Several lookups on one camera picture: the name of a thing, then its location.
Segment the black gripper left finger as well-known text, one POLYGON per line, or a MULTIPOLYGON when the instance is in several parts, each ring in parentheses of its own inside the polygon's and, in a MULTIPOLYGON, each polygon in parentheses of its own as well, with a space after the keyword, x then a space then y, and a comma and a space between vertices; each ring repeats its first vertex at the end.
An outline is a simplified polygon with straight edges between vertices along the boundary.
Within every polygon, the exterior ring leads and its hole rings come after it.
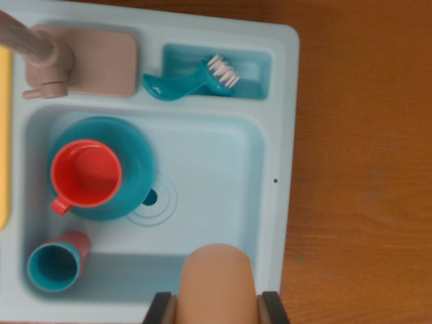
POLYGON ((157 292, 142 324, 174 324, 177 296, 171 292, 157 292))

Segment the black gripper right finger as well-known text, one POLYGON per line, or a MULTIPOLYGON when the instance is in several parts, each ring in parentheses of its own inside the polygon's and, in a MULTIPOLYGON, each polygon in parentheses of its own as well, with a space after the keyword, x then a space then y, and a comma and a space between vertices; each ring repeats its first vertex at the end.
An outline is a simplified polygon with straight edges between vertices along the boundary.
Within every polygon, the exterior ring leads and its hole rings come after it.
POLYGON ((276 291, 267 291, 257 296, 260 324, 290 324, 281 298, 276 291))

